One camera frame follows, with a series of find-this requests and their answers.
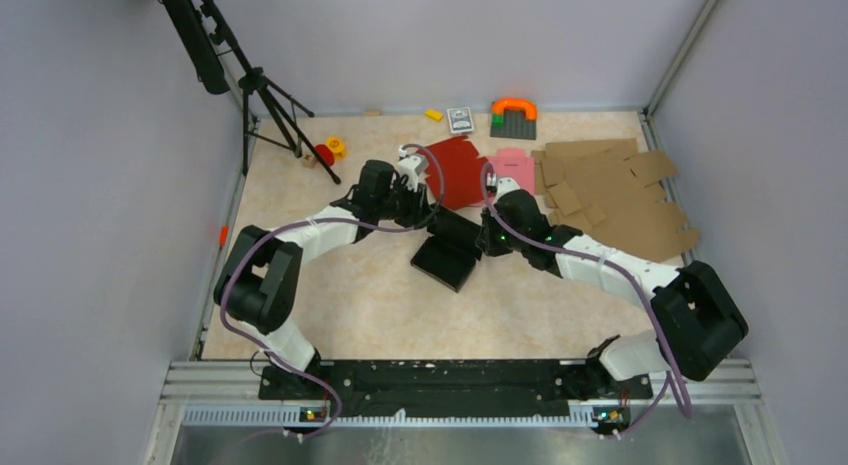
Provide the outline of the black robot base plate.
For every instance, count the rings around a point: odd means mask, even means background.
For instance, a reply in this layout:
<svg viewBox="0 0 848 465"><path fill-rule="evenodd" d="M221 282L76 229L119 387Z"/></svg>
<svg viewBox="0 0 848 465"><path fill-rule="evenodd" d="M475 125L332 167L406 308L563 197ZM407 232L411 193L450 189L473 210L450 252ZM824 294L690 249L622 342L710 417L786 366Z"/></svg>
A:
<svg viewBox="0 0 848 465"><path fill-rule="evenodd" d="M411 418L530 418L570 413L573 401L649 399L641 375L613 380L594 362L519 360L335 360L311 364L316 382L269 365L261 400L339 400L342 415Z"/></svg>

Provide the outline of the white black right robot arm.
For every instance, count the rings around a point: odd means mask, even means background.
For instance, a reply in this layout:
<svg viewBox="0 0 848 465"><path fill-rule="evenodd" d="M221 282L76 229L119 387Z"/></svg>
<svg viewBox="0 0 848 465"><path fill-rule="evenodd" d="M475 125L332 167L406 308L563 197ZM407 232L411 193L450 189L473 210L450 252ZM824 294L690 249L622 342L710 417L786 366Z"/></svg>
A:
<svg viewBox="0 0 848 465"><path fill-rule="evenodd" d="M648 331L616 335L587 358L589 389L612 397L627 380L655 372L703 381L744 340L749 325L710 265L652 262L604 245L588 234L553 225L525 190L485 202L478 246L488 256L518 253L560 279L592 285L642 307Z"/></svg>

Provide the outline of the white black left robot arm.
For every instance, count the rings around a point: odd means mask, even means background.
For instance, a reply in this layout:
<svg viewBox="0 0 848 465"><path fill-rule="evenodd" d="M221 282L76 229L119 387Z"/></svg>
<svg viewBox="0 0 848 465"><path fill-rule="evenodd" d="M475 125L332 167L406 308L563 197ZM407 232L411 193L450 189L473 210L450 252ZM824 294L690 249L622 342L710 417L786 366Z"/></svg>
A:
<svg viewBox="0 0 848 465"><path fill-rule="evenodd" d="M369 160L359 179L320 212L275 230L250 225L237 235L213 292L222 325L284 369L283 386L297 398L319 389L311 365L316 348L292 317L301 269L372 232L400 234L424 228L434 211L421 175L428 160L413 154L396 164Z"/></svg>

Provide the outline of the black corrugated paper box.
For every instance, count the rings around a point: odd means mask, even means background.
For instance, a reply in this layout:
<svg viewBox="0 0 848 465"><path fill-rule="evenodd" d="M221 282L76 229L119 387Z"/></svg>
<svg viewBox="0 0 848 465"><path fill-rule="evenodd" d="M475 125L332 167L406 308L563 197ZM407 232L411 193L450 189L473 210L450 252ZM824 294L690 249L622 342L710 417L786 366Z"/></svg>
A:
<svg viewBox="0 0 848 465"><path fill-rule="evenodd" d="M476 245L481 225L452 210L440 208L426 231L429 236L410 264L459 293L482 257Z"/></svg>

